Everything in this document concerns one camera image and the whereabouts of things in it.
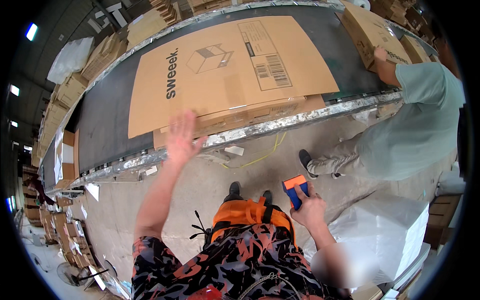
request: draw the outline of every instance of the man's hand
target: man's hand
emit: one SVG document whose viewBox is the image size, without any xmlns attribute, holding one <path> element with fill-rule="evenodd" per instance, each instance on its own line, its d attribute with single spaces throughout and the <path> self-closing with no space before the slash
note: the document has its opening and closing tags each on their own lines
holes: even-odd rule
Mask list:
<svg viewBox="0 0 480 300">
<path fill-rule="evenodd" d="M 204 136 L 199 138 L 195 145 L 192 144 L 195 118 L 195 113 L 187 110 L 170 118 L 169 121 L 170 129 L 167 138 L 168 159 L 180 168 L 200 151 L 207 139 Z"/>
<path fill-rule="evenodd" d="M 387 50 L 382 46 L 378 45 L 373 51 L 373 57 L 375 60 L 387 61 Z"/>
<path fill-rule="evenodd" d="M 307 185 L 310 197 L 307 197 L 300 186 L 295 184 L 295 192 L 297 192 L 297 196 L 301 200 L 301 206 L 298 210 L 290 209 L 290 215 L 295 221 L 304 225 L 308 231 L 311 231 L 326 224 L 324 214 L 327 209 L 327 203 L 315 192 L 311 181 L 307 181 Z"/>
</svg>

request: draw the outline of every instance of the carton stack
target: carton stack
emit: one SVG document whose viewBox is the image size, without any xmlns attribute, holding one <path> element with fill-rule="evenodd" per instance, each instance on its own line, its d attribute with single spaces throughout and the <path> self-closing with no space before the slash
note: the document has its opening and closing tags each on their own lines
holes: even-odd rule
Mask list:
<svg viewBox="0 0 480 300">
<path fill-rule="evenodd" d="M 187 1 L 188 1 L 188 4 L 190 5 L 190 8 L 192 9 L 194 16 L 197 16 L 204 12 L 211 12 L 220 8 L 232 6 L 235 4 L 251 2 L 251 1 L 244 1 L 244 0 L 187 0 Z"/>
<path fill-rule="evenodd" d="M 160 13 L 167 26 L 172 26 L 177 20 L 177 11 L 173 8 L 170 0 L 150 0 L 154 10 Z"/>
<path fill-rule="evenodd" d="M 62 84 L 55 86 L 40 123 L 37 145 L 34 143 L 32 150 L 37 163 L 45 156 L 60 123 L 87 86 L 88 80 L 79 72 L 73 73 Z"/>
<path fill-rule="evenodd" d="M 148 12 L 140 15 L 138 18 L 128 24 L 127 51 L 138 45 L 138 43 L 160 32 L 167 26 L 168 25 L 165 20 L 155 9 L 149 10 Z"/>
<path fill-rule="evenodd" d="M 100 73 L 113 63 L 127 50 L 127 44 L 120 41 L 119 35 L 114 33 L 107 36 L 92 51 L 87 64 L 82 70 L 82 76 L 88 81 L 96 79 Z"/>
</svg>

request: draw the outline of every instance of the plastic wrap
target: plastic wrap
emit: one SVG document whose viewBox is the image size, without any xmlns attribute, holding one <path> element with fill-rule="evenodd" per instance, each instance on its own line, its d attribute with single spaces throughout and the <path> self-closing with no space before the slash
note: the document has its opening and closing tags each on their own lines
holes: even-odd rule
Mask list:
<svg viewBox="0 0 480 300">
<path fill-rule="evenodd" d="M 62 84 L 71 73 L 80 72 L 87 63 L 93 41 L 93 37 L 86 37 L 67 43 L 53 61 L 47 79 Z"/>
<path fill-rule="evenodd" d="M 375 192 L 347 208 L 328 228 L 337 242 L 357 243 L 376 254 L 380 271 L 374 284 L 391 282 L 420 252 L 428 204 Z M 307 260 L 316 252 L 312 238 L 303 250 Z"/>
</svg>

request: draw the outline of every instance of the cable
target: cable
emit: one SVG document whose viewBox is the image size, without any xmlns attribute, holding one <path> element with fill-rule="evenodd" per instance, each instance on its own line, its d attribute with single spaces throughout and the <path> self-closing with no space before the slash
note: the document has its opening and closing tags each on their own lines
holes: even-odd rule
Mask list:
<svg viewBox="0 0 480 300">
<path fill-rule="evenodd" d="M 242 165 L 242 166 L 240 166 L 240 167 L 228 167 L 228 166 L 226 166 L 225 164 L 220 164 L 220 165 L 223 166 L 223 167 L 226 168 L 226 169 L 239 169 L 239 168 L 243 168 L 243 167 L 246 167 L 246 166 L 249 166 L 249 165 L 253 165 L 253 164 L 256 163 L 256 162 L 259 162 L 259 161 L 261 161 L 262 159 L 269 157 L 273 152 L 275 152 L 277 146 L 280 146 L 280 144 L 283 142 L 283 139 L 285 138 L 285 135 L 286 135 L 286 134 L 287 134 L 286 132 L 283 133 L 283 136 L 282 136 L 282 138 L 280 139 L 280 142 L 279 142 L 278 144 L 277 144 L 277 142 L 278 142 L 278 134 L 277 134 L 277 135 L 276 135 L 276 138 L 275 138 L 275 145 L 273 146 L 273 151 L 270 152 L 269 154 L 267 154 L 267 155 L 259 158 L 259 159 L 256 159 L 256 160 L 254 160 L 254 161 L 251 161 L 251 162 L 249 162 L 248 164 Z"/>
</svg>

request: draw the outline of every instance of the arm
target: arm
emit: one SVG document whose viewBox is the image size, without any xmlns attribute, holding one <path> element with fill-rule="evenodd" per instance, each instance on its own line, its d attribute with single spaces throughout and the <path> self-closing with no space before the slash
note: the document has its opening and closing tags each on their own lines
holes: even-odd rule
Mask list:
<svg viewBox="0 0 480 300">
<path fill-rule="evenodd" d="M 380 80 L 386 84 L 402 87 L 395 75 L 396 65 L 387 62 L 387 51 L 381 46 L 375 47 L 373 52 L 375 65 L 377 67 L 377 74 Z"/>
<path fill-rule="evenodd" d="M 295 191 L 302 204 L 298 210 L 294 208 L 290 209 L 290 215 L 295 221 L 307 228 L 315 241 L 317 250 L 320 250 L 321 248 L 336 243 L 336 241 L 328 230 L 327 223 L 324 220 L 327 203 L 315 192 L 313 183 L 308 181 L 307 185 L 310 197 L 305 195 L 299 185 L 295 185 Z"/>
<path fill-rule="evenodd" d="M 185 164 L 198 153 L 206 140 L 206 137 L 200 138 L 192 145 L 195 117 L 193 112 L 187 111 L 170 120 L 167 139 L 168 159 L 140 206 L 135 222 L 134 240 L 143 236 L 161 238 L 175 183 Z"/>
</svg>

